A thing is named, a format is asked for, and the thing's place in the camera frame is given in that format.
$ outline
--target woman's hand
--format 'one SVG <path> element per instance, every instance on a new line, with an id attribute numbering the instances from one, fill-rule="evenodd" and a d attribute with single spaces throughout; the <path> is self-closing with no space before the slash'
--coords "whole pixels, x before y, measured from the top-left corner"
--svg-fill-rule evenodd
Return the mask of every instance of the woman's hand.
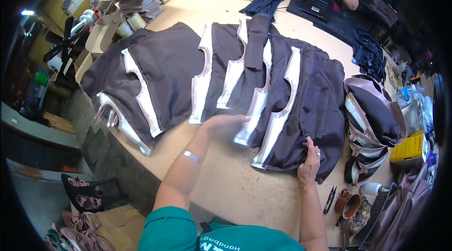
<path id="1" fill-rule="evenodd" d="M 308 147 L 308 155 L 306 161 L 298 167 L 297 175 L 300 185 L 308 187 L 315 184 L 315 175 L 320 167 L 320 156 L 317 156 L 317 153 L 320 154 L 320 149 L 318 146 L 314 146 L 314 142 L 309 136 L 303 145 Z"/>
<path id="2" fill-rule="evenodd" d="M 214 116 L 204 122 L 201 130 L 206 130 L 211 137 L 231 137 L 237 134 L 243 127 L 243 124 L 250 118 L 245 115 L 219 115 Z"/>

